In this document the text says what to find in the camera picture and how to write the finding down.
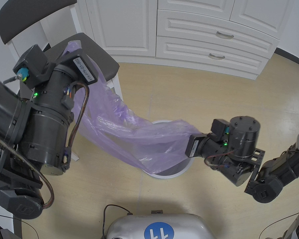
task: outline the purple plastic bag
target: purple plastic bag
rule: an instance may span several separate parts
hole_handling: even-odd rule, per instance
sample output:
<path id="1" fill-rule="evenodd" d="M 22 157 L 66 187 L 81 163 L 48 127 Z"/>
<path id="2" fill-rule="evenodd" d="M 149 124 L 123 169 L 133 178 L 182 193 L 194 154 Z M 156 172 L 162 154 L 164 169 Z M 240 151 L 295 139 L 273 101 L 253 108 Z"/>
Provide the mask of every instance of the purple plastic bag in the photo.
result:
<path id="1" fill-rule="evenodd" d="M 80 41 L 72 41 L 64 50 L 81 48 Z M 199 133 L 183 120 L 152 124 L 138 117 L 113 93 L 98 67 L 99 78 L 89 85 L 90 97 L 79 132 L 112 156 L 143 169 L 159 173 L 185 160 L 185 150 L 191 134 Z M 84 89 L 75 94 L 73 113 L 77 120 L 84 99 Z"/>

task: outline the light wood floor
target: light wood floor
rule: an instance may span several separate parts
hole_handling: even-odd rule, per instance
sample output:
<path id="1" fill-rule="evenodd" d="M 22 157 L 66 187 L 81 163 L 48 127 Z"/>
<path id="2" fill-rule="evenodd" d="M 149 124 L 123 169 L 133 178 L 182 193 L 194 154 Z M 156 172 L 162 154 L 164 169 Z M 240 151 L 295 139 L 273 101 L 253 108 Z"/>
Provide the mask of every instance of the light wood floor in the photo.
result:
<path id="1" fill-rule="evenodd" d="M 257 80 L 202 70 L 121 63 L 125 103 L 141 117 L 183 119 L 209 132 L 214 118 L 249 115 L 261 124 L 257 147 L 265 160 L 278 157 L 299 133 L 299 65 L 274 54 Z M 194 213 L 203 217 L 219 239 L 257 239 L 270 223 L 299 212 L 299 179 L 268 204 L 244 193 L 221 173 L 196 158 L 183 175 L 154 179 L 77 135 L 73 150 L 80 160 L 59 177 L 49 176 L 55 191 L 50 209 L 29 223 L 40 239 L 101 238 L 103 209 L 119 204 L 134 214 Z M 42 190 L 48 199 L 47 189 Z M 106 226 L 126 213 L 108 209 Z M 262 238 L 281 237 L 294 217 L 279 222 Z M 23 238 L 36 238 L 23 225 Z"/>

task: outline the chair seat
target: chair seat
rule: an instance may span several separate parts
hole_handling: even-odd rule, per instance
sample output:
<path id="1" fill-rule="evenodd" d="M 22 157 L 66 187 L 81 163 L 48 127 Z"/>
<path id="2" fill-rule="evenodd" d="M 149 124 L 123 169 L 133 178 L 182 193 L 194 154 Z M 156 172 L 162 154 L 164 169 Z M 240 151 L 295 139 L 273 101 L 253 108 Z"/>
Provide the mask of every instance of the chair seat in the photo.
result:
<path id="1" fill-rule="evenodd" d="M 78 33 L 58 43 L 45 52 L 50 61 L 55 61 L 64 51 L 69 41 L 80 40 L 82 49 L 93 59 L 101 69 L 106 81 L 111 80 L 119 70 L 119 64 L 91 38 L 84 33 Z"/>

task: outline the drawer handle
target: drawer handle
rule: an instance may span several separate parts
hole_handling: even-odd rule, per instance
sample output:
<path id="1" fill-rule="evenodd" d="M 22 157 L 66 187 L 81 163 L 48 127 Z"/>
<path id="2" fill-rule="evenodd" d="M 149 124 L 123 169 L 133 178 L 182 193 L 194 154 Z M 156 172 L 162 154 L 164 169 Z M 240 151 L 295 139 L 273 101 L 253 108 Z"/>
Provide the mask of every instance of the drawer handle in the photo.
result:
<path id="1" fill-rule="evenodd" d="M 215 55 L 213 55 L 213 54 L 209 54 L 212 58 L 218 58 L 218 59 L 224 59 L 225 58 L 225 56 L 215 56 Z"/>
<path id="2" fill-rule="evenodd" d="M 219 31 L 216 32 L 216 34 L 220 35 L 220 36 L 223 36 L 223 37 L 227 37 L 227 38 L 234 38 L 234 35 L 229 35 L 229 34 L 223 34 L 223 33 L 220 33 Z"/>

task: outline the label sticker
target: label sticker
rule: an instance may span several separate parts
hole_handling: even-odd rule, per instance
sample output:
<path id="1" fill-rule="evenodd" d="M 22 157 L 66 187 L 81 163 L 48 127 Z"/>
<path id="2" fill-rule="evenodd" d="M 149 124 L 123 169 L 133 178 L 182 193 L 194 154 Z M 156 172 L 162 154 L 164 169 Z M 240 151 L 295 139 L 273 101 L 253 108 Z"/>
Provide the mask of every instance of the label sticker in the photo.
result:
<path id="1" fill-rule="evenodd" d="M 84 64 L 84 62 L 82 61 L 82 59 L 80 57 L 77 57 L 77 58 L 73 59 L 73 62 L 75 63 L 77 68 L 80 70 L 80 72 L 83 74 L 84 78 L 88 82 L 92 82 L 92 81 L 95 80 L 95 78 L 93 77 L 93 75 L 89 71 L 88 67 Z"/>
<path id="2" fill-rule="evenodd" d="M 197 146 L 198 146 L 198 142 L 199 142 L 199 140 L 194 141 L 194 144 L 193 144 L 193 147 L 192 147 L 192 151 L 190 152 L 189 157 L 193 157 L 194 156 L 195 151 L 196 151 Z"/>
<path id="3" fill-rule="evenodd" d="M 164 222 L 155 222 L 144 231 L 145 239 L 173 239 L 174 229 Z"/>

